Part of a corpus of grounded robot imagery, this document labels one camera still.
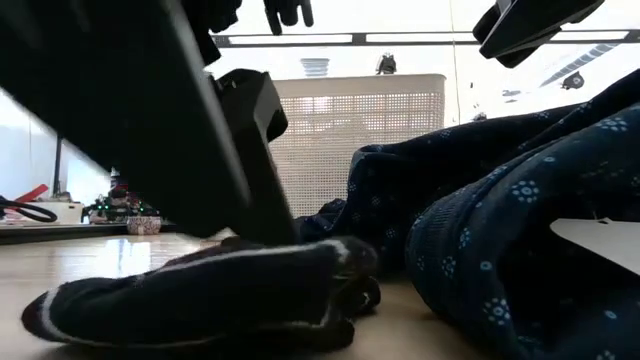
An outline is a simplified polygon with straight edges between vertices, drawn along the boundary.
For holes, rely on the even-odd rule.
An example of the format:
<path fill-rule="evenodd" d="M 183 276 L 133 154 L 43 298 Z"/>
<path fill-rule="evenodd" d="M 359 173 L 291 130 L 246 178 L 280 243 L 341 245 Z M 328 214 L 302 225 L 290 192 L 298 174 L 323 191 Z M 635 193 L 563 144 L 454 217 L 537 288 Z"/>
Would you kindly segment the small robot with green lights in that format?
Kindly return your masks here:
<path fill-rule="evenodd" d="M 117 185 L 106 196 L 100 195 L 82 211 L 81 219 L 90 224 L 126 223 L 129 217 L 159 216 L 160 212 L 143 201 L 127 185 Z"/>

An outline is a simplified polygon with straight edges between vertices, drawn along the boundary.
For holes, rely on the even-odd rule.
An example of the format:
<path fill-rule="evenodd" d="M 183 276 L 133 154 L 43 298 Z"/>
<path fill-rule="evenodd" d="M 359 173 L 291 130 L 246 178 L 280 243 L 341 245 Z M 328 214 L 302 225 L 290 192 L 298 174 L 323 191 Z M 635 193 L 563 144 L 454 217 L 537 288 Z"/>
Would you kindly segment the navy dotted garment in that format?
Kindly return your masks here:
<path fill-rule="evenodd" d="M 369 243 L 507 360 L 640 360 L 640 275 L 551 230 L 640 222 L 640 69 L 580 104 L 364 146 L 346 188 L 297 219 L 304 241 Z"/>

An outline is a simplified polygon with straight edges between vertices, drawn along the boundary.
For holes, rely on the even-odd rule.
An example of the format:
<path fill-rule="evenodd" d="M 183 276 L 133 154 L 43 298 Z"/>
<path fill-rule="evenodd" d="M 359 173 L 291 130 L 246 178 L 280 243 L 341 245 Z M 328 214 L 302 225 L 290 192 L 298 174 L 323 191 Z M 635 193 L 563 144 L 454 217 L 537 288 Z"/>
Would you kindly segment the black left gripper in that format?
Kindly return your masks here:
<path fill-rule="evenodd" d="M 210 33 L 242 0 L 0 0 L 0 88 L 184 232 L 236 229 L 250 195 Z"/>

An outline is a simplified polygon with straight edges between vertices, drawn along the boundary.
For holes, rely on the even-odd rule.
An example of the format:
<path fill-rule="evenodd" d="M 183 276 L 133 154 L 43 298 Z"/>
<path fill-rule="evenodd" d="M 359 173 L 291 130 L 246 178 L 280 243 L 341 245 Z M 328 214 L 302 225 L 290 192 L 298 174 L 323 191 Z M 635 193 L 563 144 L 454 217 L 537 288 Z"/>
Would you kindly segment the white box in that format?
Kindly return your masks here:
<path fill-rule="evenodd" d="M 57 216 L 54 225 L 77 225 L 82 223 L 84 205 L 77 202 L 32 202 L 32 205 L 49 210 Z"/>

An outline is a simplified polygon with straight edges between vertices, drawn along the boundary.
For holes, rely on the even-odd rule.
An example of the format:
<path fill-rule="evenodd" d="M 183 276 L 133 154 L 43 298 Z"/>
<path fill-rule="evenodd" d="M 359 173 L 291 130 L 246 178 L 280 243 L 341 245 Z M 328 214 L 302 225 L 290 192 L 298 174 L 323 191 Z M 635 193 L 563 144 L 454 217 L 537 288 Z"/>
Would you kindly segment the red flat object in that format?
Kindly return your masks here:
<path fill-rule="evenodd" d="M 35 199 L 37 199 L 40 195 L 46 193 L 48 190 L 49 190 L 49 187 L 47 185 L 40 184 L 33 190 L 17 197 L 15 201 L 19 203 L 32 202 Z"/>

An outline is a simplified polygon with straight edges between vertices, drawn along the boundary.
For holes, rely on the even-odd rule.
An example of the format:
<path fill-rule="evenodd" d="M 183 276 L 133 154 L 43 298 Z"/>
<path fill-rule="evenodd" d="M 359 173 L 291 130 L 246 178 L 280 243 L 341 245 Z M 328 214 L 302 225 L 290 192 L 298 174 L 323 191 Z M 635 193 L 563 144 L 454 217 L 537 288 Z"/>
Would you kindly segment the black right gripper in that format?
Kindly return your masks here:
<path fill-rule="evenodd" d="M 472 30 L 480 54 L 515 68 L 565 24 L 579 23 L 605 0 L 495 0 Z"/>

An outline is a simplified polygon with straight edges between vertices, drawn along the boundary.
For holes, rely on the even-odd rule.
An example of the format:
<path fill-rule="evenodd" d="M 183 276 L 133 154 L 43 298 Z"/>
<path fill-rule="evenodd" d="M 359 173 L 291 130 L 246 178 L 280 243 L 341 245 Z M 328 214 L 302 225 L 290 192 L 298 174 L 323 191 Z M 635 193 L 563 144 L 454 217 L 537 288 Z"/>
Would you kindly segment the black garment with white stripes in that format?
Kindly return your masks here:
<path fill-rule="evenodd" d="M 380 303 L 377 270 L 374 248 L 354 237 L 274 247 L 231 237 L 141 274 L 63 283 L 21 322 L 40 339 L 91 347 L 334 350 Z"/>

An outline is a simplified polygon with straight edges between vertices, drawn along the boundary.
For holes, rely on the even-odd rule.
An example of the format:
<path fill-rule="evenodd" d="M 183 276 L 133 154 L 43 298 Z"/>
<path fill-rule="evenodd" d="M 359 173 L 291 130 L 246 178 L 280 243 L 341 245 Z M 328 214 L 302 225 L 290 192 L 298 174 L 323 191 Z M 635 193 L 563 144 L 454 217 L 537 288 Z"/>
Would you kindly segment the small round bowl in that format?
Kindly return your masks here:
<path fill-rule="evenodd" d="M 162 227 L 159 216 L 131 216 L 127 218 L 127 231 L 130 235 L 157 235 Z"/>

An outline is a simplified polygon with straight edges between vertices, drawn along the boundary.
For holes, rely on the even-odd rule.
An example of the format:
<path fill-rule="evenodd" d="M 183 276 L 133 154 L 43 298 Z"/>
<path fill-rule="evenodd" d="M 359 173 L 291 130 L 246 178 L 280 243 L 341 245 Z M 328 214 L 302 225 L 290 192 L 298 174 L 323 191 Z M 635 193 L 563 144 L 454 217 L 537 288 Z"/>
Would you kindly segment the black gantry stand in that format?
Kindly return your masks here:
<path fill-rule="evenodd" d="M 60 169 L 62 158 L 62 142 L 63 138 L 60 134 L 56 134 L 56 146 L 55 146 L 55 161 L 54 161 L 54 175 L 53 175 L 53 190 L 52 194 L 57 195 L 60 193 Z"/>

